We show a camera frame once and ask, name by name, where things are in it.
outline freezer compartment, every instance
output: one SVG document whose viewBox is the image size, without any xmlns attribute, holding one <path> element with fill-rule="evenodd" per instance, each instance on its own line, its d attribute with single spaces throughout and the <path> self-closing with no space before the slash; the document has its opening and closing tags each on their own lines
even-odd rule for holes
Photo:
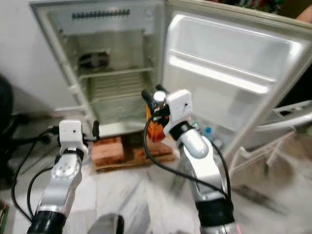
<svg viewBox="0 0 312 234">
<path fill-rule="evenodd" d="M 60 36 L 59 40 L 79 80 L 151 71 L 155 65 L 154 38 L 140 30 Z"/>
<path fill-rule="evenodd" d="M 155 15 L 160 0 L 70 1 L 71 4 L 51 9 L 50 18 L 64 35 L 89 34 L 101 31 L 143 29 L 146 34 L 155 30 Z"/>
</svg>

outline silver robot arm segment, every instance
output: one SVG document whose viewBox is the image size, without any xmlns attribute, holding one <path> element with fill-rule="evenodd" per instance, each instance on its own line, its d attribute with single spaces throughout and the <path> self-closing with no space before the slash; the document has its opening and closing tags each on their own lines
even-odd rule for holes
<svg viewBox="0 0 312 234">
<path fill-rule="evenodd" d="M 81 122 L 61 121 L 59 140 L 61 157 L 52 169 L 50 182 L 37 206 L 28 234 L 62 233 L 74 202 L 76 188 L 82 179 L 81 162 L 88 154 L 88 148 L 84 144 Z"/>
<path fill-rule="evenodd" d="M 193 198 L 203 234 L 240 234 L 233 217 L 233 205 L 225 197 L 222 176 L 214 161 L 214 148 L 204 136 L 189 123 L 192 113 L 192 98 L 188 90 L 168 93 L 157 85 L 154 97 L 142 91 L 153 121 L 164 126 L 164 134 L 171 135 L 177 142 L 180 158 L 189 175 L 215 186 L 218 190 L 190 182 Z"/>
</svg>

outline power cord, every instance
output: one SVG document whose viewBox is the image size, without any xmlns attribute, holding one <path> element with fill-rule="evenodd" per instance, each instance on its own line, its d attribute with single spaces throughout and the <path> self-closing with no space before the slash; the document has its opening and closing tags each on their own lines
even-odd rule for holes
<svg viewBox="0 0 312 234">
<path fill-rule="evenodd" d="M 32 146 L 30 147 L 26 157 L 22 160 L 22 162 L 19 164 L 14 178 L 13 178 L 13 185 L 11 188 L 11 198 L 13 201 L 14 206 L 25 216 L 26 219 L 28 219 L 30 222 L 32 221 L 31 217 L 28 216 L 28 214 L 19 206 L 19 204 L 16 201 L 16 197 L 15 197 L 15 186 L 16 186 L 16 182 L 17 182 L 17 178 L 20 172 L 21 167 L 23 166 L 23 164 L 25 163 L 25 161 L 27 160 L 27 158 L 30 156 L 32 150 L 34 149 L 36 143 L 38 142 L 38 140 L 40 140 L 40 137 L 45 135 L 47 133 L 47 131 L 44 131 L 43 133 L 39 134 L 38 137 L 35 139 L 34 143 L 32 144 Z"/>
<path fill-rule="evenodd" d="M 173 173 L 173 174 L 175 174 L 175 175 L 177 175 L 177 176 L 180 176 L 180 177 L 186 178 L 186 179 L 188 179 L 188 180 L 194 181 L 194 182 L 196 182 L 196 183 L 205 185 L 205 186 L 207 186 L 207 187 L 209 187 L 209 188 L 211 188 L 211 189 L 213 189 L 213 190 L 215 190 L 215 191 L 219 191 L 220 193 L 222 193 L 222 194 L 225 196 L 225 198 L 226 198 L 228 201 L 231 201 L 231 197 L 230 197 L 230 196 L 231 196 L 231 188 L 230 188 L 230 177 L 229 177 L 229 176 L 226 177 L 226 178 L 227 178 L 227 179 L 226 179 L 226 180 L 227 180 L 227 187 L 228 187 L 228 194 L 226 194 L 222 189 L 220 189 L 220 188 L 218 188 L 218 187 L 216 187 L 216 186 L 214 186 L 214 185 L 212 185 L 212 184 L 210 184 L 210 183 L 207 183 L 207 182 L 204 182 L 204 181 L 202 181 L 202 180 L 200 180 L 200 179 L 197 179 L 197 178 L 194 177 L 194 176 L 185 174 L 185 173 L 180 172 L 180 171 L 178 171 L 178 170 L 175 170 L 175 169 L 173 169 L 173 168 L 171 168 L 171 167 L 168 167 L 168 166 L 166 166 L 166 165 L 160 163 L 158 160 L 156 160 L 156 159 L 152 156 L 151 152 L 149 151 L 149 149 L 148 149 L 148 147 L 147 147 L 146 136 L 147 136 L 148 126 L 150 125 L 151 121 L 153 120 L 153 117 L 154 117 L 154 116 L 151 116 L 151 117 L 149 117 L 149 119 L 147 120 L 147 122 L 146 122 L 146 124 L 145 124 L 145 127 L 144 127 L 144 136 L 143 136 L 143 148 L 144 148 L 144 150 L 145 150 L 145 153 L 146 153 L 147 157 L 152 161 L 152 163 L 154 163 L 156 166 L 158 166 L 158 167 L 160 167 L 160 168 L 162 168 L 162 169 L 164 169 L 164 170 L 166 170 L 166 171 L 168 171 L 168 172 L 170 172 L 170 173 Z M 225 160 L 224 160 L 224 158 L 223 158 L 223 155 L 222 155 L 221 151 L 220 151 L 220 150 L 217 148 L 217 146 L 214 145 L 214 144 L 213 144 L 213 147 L 217 150 L 218 154 L 220 155 L 221 161 L 222 161 L 222 164 L 223 164 L 223 167 L 224 167 L 224 171 L 225 171 L 226 174 L 228 174 L 227 166 L 226 166 L 226 163 L 225 163 Z"/>
<path fill-rule="evenodd" d="M 216 150 L 216 152 L 218 153 L 221 162 L 222 162 L 222 166 L 224 169 L 224 174 L 225 174 L 225 179 L 226 179 L 226 187 L 227 187 L 227 194 L 229 198 L 232 198 L 231 196 L 231 183 L 230 183 L 230 176 L 229 176 L 229 170 L 228 170 L 228 166 L 226 165 L 226 161 L 223 157 L 223 154 L 221 152 L 221 150 L 212 142 L 210 141 L 211 145 L 213 146 L 213 148 Z"/>
<path fill-rule="evenodd" d="M 45 169 L 42 169 L 41 171 L 39 171 L 37 174 L 34 175 L 34 177 L 31 179 L 31 181 L 30 181 L 30 183 L 28 185 L 28 190 L 27 190 L 27 208 L 28 208 L 28 211 L 30 213 L 31 218 L 34 218 L 34 213 L 31 210 L 31 206 L 30 206 L 30 194 L 31 194 L 31 189 L 33 187 L 33 184 L 34 184 L 35 180 L 37 179 L 37 177 L 39 175 L 41 175 L 44 172 L 47 172 L 47 171 L 51 170 L 52 168 L 53 167 L 48 167 L 48 168 L 45 168 Z"/>
</svg>

